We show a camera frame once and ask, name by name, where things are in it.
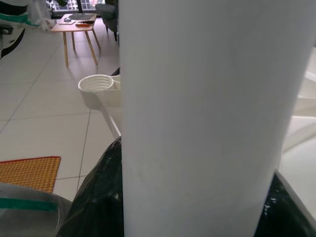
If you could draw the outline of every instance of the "black plastic bag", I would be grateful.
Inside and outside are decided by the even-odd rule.
[[[316,237],[316,221],[276,171],[254,237]]]
[[[104,152],[78,190],[58,237],[123,237],[121,138]]]

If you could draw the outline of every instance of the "orange rug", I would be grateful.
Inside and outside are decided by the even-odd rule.
[[[40,157],[2,161],[0,183],[52,193],[60,160],[60,157]]]

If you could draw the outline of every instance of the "gray chair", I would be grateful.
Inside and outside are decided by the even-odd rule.
[[[96,4],[95,9],[102,17],[103,23],[107,29],[114,33],[115,41],[118,41],[118,19],[119,19],[119,2],[118,0],[106,0],[105,4]]]

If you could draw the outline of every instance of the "tiled floor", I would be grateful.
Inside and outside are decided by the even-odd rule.
[[[114,140],[101,113],[83,103],[77,82],[119,67],[119,47],[100,18],[90,38],[68,33],[69,68],[60,33],[28,30],[20,45],[0,60],[0,160],[61,156],[54,193],[72,200],[85,176]]]

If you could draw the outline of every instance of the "white cylinder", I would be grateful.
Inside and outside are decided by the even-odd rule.
[[[253,236],[314,0],[122,0],[126,237]]]

